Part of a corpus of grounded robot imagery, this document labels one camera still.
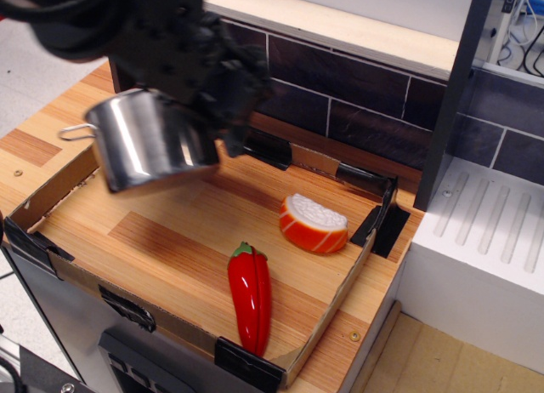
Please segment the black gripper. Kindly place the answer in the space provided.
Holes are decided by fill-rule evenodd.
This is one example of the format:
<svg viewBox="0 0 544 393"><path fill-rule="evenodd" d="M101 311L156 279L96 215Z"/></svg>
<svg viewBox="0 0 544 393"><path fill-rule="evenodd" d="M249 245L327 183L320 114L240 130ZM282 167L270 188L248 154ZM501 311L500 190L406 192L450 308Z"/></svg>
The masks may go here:
<svg viewBox="0 0 544 393"><path fill-rule="evenodd" d="M270 94L266 56L240 45L203 0L124 0L126 13L108 51L142 69L157 90L218 125L227 154L244 153L252 111Z"/></svg>

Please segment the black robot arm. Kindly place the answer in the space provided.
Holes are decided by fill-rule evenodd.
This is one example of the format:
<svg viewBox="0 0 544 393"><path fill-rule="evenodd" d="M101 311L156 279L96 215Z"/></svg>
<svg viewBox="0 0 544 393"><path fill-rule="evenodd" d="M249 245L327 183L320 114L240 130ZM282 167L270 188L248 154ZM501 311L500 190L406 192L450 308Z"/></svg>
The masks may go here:
<svg viewBox="0 0 544 393"><path fill-rule="evenodd" d="M1 14L27 23L50 54L105 57L193 111L232 157L269 94L265 52L237 43L203 0L1 0Z"/></svg>

